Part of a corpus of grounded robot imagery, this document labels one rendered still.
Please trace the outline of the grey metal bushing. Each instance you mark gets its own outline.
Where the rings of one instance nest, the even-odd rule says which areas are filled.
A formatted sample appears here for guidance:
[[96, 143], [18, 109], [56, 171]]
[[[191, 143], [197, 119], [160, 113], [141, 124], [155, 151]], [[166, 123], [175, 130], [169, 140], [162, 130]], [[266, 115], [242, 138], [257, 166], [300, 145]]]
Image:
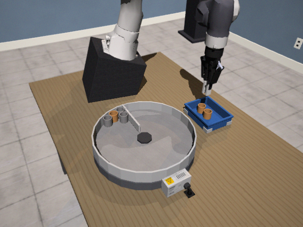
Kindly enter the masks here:
[[127, 112], [121, 112], [119, 114], [120, 122], [121, 123], [127, 123], [128, 122], [128, 113]]
[[111, 127], [113, 125], [112, 116], [111, 115], [105, 115], [103, 117], [103, 122], [105, 127]]
[[116, 111], [118, 112], [118, 118], [119, 118], [119, 114], [120, 114], [121, 112], [124, 112], [125, 110], [124, 110], [123, 107], [118, 107], [118, 108], [116, 108]]

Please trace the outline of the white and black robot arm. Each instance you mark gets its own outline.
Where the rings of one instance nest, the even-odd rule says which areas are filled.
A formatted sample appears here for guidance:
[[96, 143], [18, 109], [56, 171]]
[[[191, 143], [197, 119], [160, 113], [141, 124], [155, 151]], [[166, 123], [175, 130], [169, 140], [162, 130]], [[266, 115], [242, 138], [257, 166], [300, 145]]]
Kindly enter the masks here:
[[[231, 23], [240, 13], [239, 0], [204, 0], [195, 10], [195, 19], [207, 27], [205, 45], [216, 50], [227, 45]], [[103, 51], [121, 60], [138, 55], [138, 36], [143, 19], [142, 0], [121, 0], [118, 22], [102, 40]]]

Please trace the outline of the bronze bushing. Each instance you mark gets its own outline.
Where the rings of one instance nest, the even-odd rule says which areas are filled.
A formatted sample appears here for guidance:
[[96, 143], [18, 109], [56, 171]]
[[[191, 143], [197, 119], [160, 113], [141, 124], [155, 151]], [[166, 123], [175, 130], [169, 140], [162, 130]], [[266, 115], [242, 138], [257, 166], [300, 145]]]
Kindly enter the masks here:
[[204, 110], [205, 110], [205, 107], [206, 107], [205, 104], [199, 103], [199, 104], [198, 104], [198, 108], [197, 108], [197, 112], [198, 112], [199, 114], [203, 114], [203, 113], [204, 113]]
[[117, 122], [118, 121], [118, 112], [117, 111], [111, 111], [111, 112], [109, 112], [109, 115], [112, 116], [113, 122]]
[[211, 115], [212, 115], [212, 110], [211, 109], [205, 109], [204, 110], [204, 114], [203, 114], [203, 118], [206, 120], [211, 119]]

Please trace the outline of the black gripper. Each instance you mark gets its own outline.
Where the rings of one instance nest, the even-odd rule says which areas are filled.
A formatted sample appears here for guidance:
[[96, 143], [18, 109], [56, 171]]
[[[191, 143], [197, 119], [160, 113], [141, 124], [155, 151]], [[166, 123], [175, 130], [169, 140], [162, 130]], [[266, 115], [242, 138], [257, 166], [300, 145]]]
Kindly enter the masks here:
[[201, 77], [204, 79], [202, 93], [206, 96], [211, 94], [212, 84], [217, 83], [224, 69], [224, 66], [221, 66], [223, 51], [224, 48], [216, 50], [205, 46], [205, 55], [200, 57]]

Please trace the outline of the blue plastic crate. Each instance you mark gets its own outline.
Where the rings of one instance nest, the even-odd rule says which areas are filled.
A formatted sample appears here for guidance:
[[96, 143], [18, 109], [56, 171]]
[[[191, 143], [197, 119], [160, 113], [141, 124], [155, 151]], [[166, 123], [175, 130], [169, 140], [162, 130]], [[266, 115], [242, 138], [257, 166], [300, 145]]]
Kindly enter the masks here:
[[[199, 103], [205, 104], [206, 109], [212, 110], [211, 119], [206, 120], [203, 118], [203, 114], [197, 112]], [[184, 112], [192, 118], [206, 134], [221, 127], [230, 125], [232, 123], [232, 118], [234, 117], [209, 96], [185, 103], [184, 105]]]

